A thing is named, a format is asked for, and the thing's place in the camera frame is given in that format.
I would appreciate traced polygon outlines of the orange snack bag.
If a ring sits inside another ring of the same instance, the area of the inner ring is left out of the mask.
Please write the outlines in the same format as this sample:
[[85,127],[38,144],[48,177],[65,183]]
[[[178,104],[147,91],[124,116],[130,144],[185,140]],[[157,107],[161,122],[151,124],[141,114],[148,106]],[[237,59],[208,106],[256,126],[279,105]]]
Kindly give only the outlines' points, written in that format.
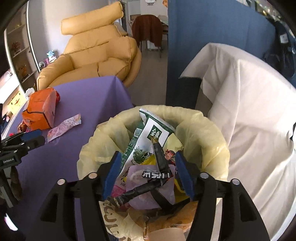
[[59,93],[52,87],[34,92],[22,112],[24,123],[32,131],[52,128],[59,100]]

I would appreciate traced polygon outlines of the long pink wrapper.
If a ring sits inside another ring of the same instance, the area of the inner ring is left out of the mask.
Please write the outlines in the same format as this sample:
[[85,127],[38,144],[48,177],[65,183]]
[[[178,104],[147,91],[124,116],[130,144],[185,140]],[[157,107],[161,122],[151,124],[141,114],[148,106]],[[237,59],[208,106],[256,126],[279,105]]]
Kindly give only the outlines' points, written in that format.
[[62,136],[64,133],[66,133],[73,127],[80,125],[81,123],[81,114],[77,114],[73,117],[64,120],[62,123],[60,123],[60,125],[48,131],[47,141],[51,142],[52,140]]

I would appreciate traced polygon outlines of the black snack wrapper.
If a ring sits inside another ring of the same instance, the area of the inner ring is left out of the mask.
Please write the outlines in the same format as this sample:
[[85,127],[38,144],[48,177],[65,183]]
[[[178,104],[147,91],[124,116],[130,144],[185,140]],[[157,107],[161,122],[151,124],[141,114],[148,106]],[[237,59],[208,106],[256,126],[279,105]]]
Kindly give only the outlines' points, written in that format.
[[170,178],[172,178],[173,173],[169,168],[168,161],[165,158],[165,154],[163,153],[163,148],[159,143],[159,139],[156,137],[151,137],[151,142],[159,173],[143,172],[144,178],[148,178],[147,183],[137,186],[118,197],[108,197],[107,200],[110,201],[114,206],[124,206],[133,198],[147,192],[151,192],[155,201],[160,201],[161,197],[163,197],[162,194],[158,192],[157,188],[163,186]]

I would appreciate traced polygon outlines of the pink cartoon snack bag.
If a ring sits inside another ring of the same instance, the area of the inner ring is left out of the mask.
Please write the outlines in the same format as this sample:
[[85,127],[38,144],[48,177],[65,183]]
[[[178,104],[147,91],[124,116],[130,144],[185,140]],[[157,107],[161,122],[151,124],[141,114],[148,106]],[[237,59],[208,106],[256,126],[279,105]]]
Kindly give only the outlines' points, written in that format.
[[156,165],[133,165],[128,168],[125,192],[108,198],[114,206],[120,208],[129,204],[136,210],[171,208],[175,204],[174,180],[175,166],[158,171]]

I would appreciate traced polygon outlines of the green white milk carton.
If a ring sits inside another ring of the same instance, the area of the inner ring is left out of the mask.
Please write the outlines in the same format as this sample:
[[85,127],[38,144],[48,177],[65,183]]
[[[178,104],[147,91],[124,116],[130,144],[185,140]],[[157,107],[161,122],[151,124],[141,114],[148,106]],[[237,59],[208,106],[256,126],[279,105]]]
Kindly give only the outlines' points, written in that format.
[[151,138],[157,138],[161,146],[164,146],[168,137],[175,132],[172,125],[150,111],[141,108],[139,114],[142,120],[122,154],[121,172],[114,185],[114,188],[121,192],[126,191],[126,178],[130,166],[143,164],[153,154]]

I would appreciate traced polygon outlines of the red yellow snack bag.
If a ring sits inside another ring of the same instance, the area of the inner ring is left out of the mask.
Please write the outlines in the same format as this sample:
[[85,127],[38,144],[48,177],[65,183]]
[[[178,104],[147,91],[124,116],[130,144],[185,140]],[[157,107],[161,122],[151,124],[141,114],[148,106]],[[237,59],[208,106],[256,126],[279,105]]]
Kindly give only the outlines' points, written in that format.
[[21,132],[26,133],[28,130],[29,130],[28,125],[25,123],[24,120],[22,120],[22,122],[18,125],[18,132],[19,133],[21,133]]

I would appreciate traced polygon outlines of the yellow nabati wafer bag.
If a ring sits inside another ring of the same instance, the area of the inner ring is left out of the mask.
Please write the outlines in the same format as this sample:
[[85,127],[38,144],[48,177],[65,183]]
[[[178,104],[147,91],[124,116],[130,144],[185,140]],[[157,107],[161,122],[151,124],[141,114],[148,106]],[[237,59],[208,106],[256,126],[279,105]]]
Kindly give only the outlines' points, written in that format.
[[[180,142],[180,140],[175,136],[175,134],[171,134],[168,139],[166,140],[163,149],[165,153],[165,158],[168,161],[170,165],[176,166],[175,162],[175,154],[178,151],[183,150],[183,145]],[[150,156],[145,155],[142,157],[143,162],[141,165],[155,165],[156,164],[156,158],[154,154],[151,154]],[[174,179],[174,189],[175,189],[175,195],[177,196],[186,196],[185,190],[183,188],[182,182],[180,180],[180,177],[178,175],[177,168],[175,168],[175,179]]]

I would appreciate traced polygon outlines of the yellow trash bag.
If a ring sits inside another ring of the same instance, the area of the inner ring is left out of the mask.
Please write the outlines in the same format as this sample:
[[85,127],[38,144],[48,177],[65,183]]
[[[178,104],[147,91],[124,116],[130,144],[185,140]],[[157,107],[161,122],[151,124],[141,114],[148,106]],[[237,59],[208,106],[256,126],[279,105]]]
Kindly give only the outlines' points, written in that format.
[[[88,143],[84,145],[77,161],[77,174],[83,179],[108,163],[115,151],[124,152],[142,122],[141,107],[122,111],[99,124]],[[172,125],[181,142],[183,154],[202,172],[215,179],[226,181],[230,153],[218,127],[198,110],[165,105],[144,105],[142,109]],[[198,203],[191,201],[172,214],[157,214],[149,218],[145,211],[130,207],[126,211],[115,208],[109,201],[100,202],[107,232],[122,240],[149,240],[149,235],[165,228],[179,228],[187,232],[192,225]]]

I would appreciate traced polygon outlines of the yellow box on shelf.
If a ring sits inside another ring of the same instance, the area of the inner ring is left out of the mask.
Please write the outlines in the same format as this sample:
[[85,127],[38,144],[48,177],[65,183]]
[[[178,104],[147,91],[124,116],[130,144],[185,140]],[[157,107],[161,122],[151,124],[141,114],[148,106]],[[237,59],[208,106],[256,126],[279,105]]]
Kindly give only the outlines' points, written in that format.
[[26,102],[26,97],[19,91],[8,104],[9,112],[17,114]]

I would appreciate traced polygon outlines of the purple tablecloth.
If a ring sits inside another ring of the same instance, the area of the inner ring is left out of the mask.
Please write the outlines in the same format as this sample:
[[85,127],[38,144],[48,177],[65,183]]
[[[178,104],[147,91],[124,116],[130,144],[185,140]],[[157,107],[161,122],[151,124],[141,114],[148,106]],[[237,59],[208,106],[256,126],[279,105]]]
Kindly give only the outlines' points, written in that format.
[[79,153],[97,125],[133,107],[122,82],[114,76],[69,82],[56,86],[55,90],[60,94],[60,101],[54,125],[77,114],[81,115],[82,123],[30,151],[16,167],[23,196],[16,206],[8,209],[8,215],[24,235],[29,233],[53,185],[61,178],[68,182],[78,180]]

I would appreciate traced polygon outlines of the toys on floor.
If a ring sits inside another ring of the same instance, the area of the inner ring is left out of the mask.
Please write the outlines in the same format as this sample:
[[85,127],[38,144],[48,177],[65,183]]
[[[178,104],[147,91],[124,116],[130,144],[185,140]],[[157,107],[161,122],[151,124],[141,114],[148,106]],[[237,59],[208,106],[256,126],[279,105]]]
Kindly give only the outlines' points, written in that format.
[[47,67],[50,63],[53,63],[55,60],[57,59],[57,56],[55,55],[54,51],[49,51],[47,53],[47,57],[39,62],[39,69],[43,69],[45,67]]

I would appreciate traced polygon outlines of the white sofa cover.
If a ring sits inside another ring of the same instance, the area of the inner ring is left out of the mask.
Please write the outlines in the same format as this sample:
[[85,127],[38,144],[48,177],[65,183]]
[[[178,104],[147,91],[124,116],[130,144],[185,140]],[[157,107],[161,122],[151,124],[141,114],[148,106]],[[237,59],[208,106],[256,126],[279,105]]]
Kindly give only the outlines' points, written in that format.
[[228,144],[228,179],[243,183],[270,239],[283,239],[295,216],[295,88],[261,59],[218,43],[181,77],[201,79],[196,109]]

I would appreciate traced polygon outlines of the brown draped dining chair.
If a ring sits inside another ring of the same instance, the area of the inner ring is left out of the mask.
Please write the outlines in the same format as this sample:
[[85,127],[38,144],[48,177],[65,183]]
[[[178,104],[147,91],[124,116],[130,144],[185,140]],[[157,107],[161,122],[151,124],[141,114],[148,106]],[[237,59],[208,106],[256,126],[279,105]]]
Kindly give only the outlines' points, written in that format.
[[158,48],[162,46],[163,26],[155,15],[140,15],[132,24],[132,35],[139,47],[142,41],[150,41]]

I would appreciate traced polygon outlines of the navy blue backpack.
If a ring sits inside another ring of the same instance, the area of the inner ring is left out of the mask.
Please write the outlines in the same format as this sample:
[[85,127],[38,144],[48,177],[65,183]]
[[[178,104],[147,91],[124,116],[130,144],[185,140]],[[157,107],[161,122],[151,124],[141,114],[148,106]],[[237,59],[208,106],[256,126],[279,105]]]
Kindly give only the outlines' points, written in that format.
[[269,49],[263,60],[295,86],[295,37],[283,21],[274,22],[275,48]]

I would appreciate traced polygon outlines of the wall shelf unit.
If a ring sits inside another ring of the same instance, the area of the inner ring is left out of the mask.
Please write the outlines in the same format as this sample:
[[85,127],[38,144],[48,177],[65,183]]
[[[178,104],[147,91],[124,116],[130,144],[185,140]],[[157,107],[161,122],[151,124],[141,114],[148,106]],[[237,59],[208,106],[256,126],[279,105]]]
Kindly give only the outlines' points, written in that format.
[[37,90],[40,72],[29,29],[29,3],[24,4],[4,30],[6,58],[23,91]]

